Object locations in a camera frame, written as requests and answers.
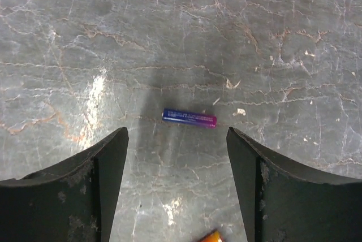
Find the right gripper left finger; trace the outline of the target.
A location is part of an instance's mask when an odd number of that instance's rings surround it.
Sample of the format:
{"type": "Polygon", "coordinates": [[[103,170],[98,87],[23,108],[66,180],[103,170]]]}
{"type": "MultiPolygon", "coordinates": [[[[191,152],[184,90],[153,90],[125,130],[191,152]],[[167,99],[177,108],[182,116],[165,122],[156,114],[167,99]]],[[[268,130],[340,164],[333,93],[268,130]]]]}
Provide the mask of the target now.
{"type": "Polygon", "coordinates": [[[109,241],[128,141],[118,128],[50,167],[1,181],[1,240],[109,241]]]}

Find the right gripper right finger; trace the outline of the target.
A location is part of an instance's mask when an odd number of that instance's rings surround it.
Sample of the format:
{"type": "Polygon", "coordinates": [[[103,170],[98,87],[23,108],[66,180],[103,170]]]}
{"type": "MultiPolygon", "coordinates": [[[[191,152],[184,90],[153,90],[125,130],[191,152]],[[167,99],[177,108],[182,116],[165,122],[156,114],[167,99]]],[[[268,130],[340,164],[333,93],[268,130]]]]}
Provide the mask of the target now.
{"type": "Polygon", "coordinates": [[[360,241],[361,180],[279,154],[236,128],[227,151],[248,241],[360,241]]]}

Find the blue purple battery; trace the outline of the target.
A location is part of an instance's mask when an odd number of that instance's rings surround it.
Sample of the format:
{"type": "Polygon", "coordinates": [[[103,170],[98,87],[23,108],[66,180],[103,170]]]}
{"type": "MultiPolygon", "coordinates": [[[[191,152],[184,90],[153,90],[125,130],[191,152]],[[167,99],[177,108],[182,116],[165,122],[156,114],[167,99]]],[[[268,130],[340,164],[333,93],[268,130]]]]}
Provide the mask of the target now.
{"type": "Polygon", "coordinates": [[[202,126],[208,128],[215,128],[217,125],[216,116],[193,113],[189,111],[167,109],[167,108],[163,110],[162,120],[167,122],[202,126]]]}

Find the orange battery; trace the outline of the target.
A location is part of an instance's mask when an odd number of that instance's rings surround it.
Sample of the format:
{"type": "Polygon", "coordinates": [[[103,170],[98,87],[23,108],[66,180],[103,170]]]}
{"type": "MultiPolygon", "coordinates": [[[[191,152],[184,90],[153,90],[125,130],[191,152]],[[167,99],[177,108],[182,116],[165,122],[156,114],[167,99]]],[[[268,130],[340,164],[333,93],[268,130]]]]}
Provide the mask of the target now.
{"type": "Polygon", "coordinates": [[[203,236],[197,242],[224,242],[224,239],[218,230],[213,230],[212,232],[203,236]]]}

